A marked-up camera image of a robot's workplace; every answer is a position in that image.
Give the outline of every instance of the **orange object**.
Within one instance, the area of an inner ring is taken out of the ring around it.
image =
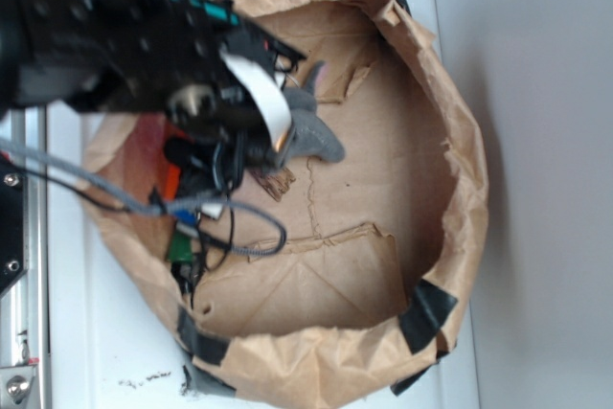
[[[181,170],[176,165],[169,165],[169,172],[166,176],[166,185],[164,187],[164,199],[173,200],[176,197],[176,191],[179,189],[179,176]]]

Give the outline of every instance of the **cable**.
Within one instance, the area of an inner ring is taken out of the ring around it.
[[[232,163],[232,184],[230,192],[236,190],[242,184],[242,178],[245,170],[245,145],[247,144],[247,133],[241,130],[237,133],[237,141],[234,150],[234,161]]]
[[[48,174],[44,173],[44,172],[38,172],[38,171],[34,171],[34,170],[28,170],[26,168],[23,167],[17,167],[16,165],[14,165],[13,163],[7,161],[4,159],[4,157],[2,157],[0,155],[0,163],[10,166],[11,169],[14,172],[18,172],[20,174],[23,175],[28,175],[28,176],[34,176],[34,177],[38,177],[40,179],[43,179],[45,181],[49,181],[52,182],[54,184],[57,184],[61,187],[63,187],[64,189],[69,190],[72,193],[75,193],[76,195],[78,195],[79,197],[81,197],[82,199],[84,199],[85,201],[91,203],[92,205],[108,211],[110,213],[129,213],[130,211],[127,208],[117,208],[115,206],[109,205],[107,203],[102,203],[101,201],[99,201],[98,199],[94,198],[93,196],[85,193],[84,191],[80,191],[79,189],[77,189],[76,187],[72,186],[71,184],[68,184],[67,182],[62,181],[61,179],[57,179],[56,177],[52,177],[49,176]]]
[[[230,237],[228,237],[228,244],[227,246],[223,249],[223,256],[221,256],[221,259],[219,260],[219,262],[214,266],[211,267],[207,261],[207,252],[206,252],[206,248],[203,245],[207,244],[207,239],[205,238],[205,233],[202,232],[201,230],[198,230],[198,238],[200,240],[200,246],[202,246],[202,251],[203,251],[203,268],[204,270],[206,270],[207,272],[214,272],[215,270],[217,270],[224,262],[225,260],[228,258],[228,255],[232,252],[232,247],[234,246],[234,230],[235,230],[235,216],[234,216],[234,210],[230,210]]]
[[[119,200],[121,203],[123,203],[126,212],[133,212],[143,216],[175,215],[176,213],[181,211],[200,210],[202,206],[206,204],[222,205],[224,207],[229,208],[230,210],[242,210],[246,213],[250,213],[262,220],[265,220],[279,230],[279,240],[274,248],[257,250],[253,248],[235,246],[234,244],[230,244],[230,251],[234,253],[242,254],[245,256],[257,257],[273,256],[279,251],[281,251],[281,249],[285,246],[285,242],[287,239],[287,231],[285,230],[284,226],[275,217],[247,203],[233,201],[229,198],[210,197],[207,196],[205,193],[199,193],[195,196],[178,198],[173,201],[160,201],[160,203],[153,203],[148,205],[141,203],[139,200],[134,198],[132,195],[130,195],[123,189],[120,189],[114,184],[111,184],[97,174],[84,170],[76,165],[73,165],[65,160],[56,158],[40,150],[28,148],[26,146],[19,145],[11,140],[1,137],[0,150],[12,153],[13,155],[30,158],[38,163],[42,163],[49,167],[58,168],[59,170],[63,170],[64,172],[72,174],[73,176],[84,179],[91,185],[110,194],[111,196]],[[210,244],[218,245],[218,247],[221,247],[222,249],[228,246],[227,242],[214,239],[210,236],[208,236],[208,240]]]
[[[215,152],[213,153],[213,181],[215,182],[216,189],[220,192],[226,191],[226,181],[221,171],[221,154],[223,153],[223,150],[223,143],[217,143]]]
[[[42,152],[40,150],[36,150],[34,148],[28,148],[26,146],[22,146],[17,144],[11,140],[0,138],[0,149],[10,152],[13,155],[20,155],[26,158],[30,158],[35,160],[38,163],[42,163],[49,167],[54,167],[59,170],[63,170],[75,177],[79,177],[81,179],[86,180],[93,186],[101,189],[102,191],[109,193],[110,195],[117,198],[120,202],[125,204],[125,207],[128,210],[138,213],[143,216],[159,216],[163,213],[162,207],[159,205],[146,205],[138,201],[129,193],[120,189],[119,187],[111,184],[105,179],[101,178],[97,174],[79,168],[72,163],[66,162],[65,160],[61,160],[56,158],[48,153]]]

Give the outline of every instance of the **gray cable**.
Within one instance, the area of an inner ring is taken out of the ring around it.
[[[180,211],[188,210],[199,210],[202,208],[202,205],[205,204],[216,204],[223,205],[225,207],[243,210],[247,213],[251,213],[254,216],[257,216],[274,227],[277,227],[280,232],[279,242],[277,246],[271,249],[257,250],[252,248],[245,248],[241,246],[232,245],[231,250],[235,253],[242,254],[245,256],[272,256],[284,247],[286,241],[287,232],[284,226],[273,216],[265,213],[264,211],[248,205],[247,203],[242,203],[239,201],[233,201],[229,198],[221,198],[221,197],[211,197],[206,194],[200,193],[195,196],[188,196],[184,198],[178,198],[173,201],[167,201],[161,204],[151,204],[147,205],[145,203],[141,203],[139,200],[134,198],[132,195],[120,189],[119,187],[111,184],[106,179],[100,177],[94,172],[90,172],[88,170],[84,170],[83,168],[78,167],[77,165],[73,165],[65,160],[60,158],[56,158],[53,155],[49,155],[48,153],[42,152],[35,148],[28,148],[26,146],[22,146],[20,144],[15,143],[9,139],[0,137],[0,149],[6,152],[12,153],[13,155],[19,155],[31,160],[35,160],[38,163],[42,163],[49,167],[57,168],[58,170],[62,170],[73,176],[84,179],[89,182],[91,185],[101,189],[102,191],[110,194],[111,196],[117,198],[121,201],[127,210],[130,212],[143,215],[143,216],[161,216],[163,214],[174,215]]]
[[[159,205],[143,204],[126,191],[111,184],[97,174],[88,170],[84,170],[77,165],[73,165],[72,163],[69,163],[65,160],[56,158],[52,155],[49,155],[48,153],[42,152],[35,148],[28,148],[26,146],[22,146],[5,138],[0,138],[0,149],[10,152],[13,155],[21,155],[31,160],[35,160],[38,163],[42,163],[49,167],[57,168],[58,170],[62,170],[64,172],[72,174],[73,176],[84,179],[93,186],[96,186],[102,191],[105,191],[106,193],[109,193],[110,195],[120,200],[122,203],[125,204],[128,210],[134,213],[138,213],[139,215],[144,216],[159,216],[162,214],[162,208]]]

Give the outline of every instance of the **small wooden piece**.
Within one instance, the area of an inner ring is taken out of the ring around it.
[[[283,168],[273,174],[263,174],[261,171],[251,170],[251,174],[276,201],[281,201],[284,194],[289,191],[289,185],[296,180],[296,176],[289,168]]]

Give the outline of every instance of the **gray wall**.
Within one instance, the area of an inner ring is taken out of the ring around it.
[[[613,0],[437,0],[488,149],[482,409],[613,404]]]

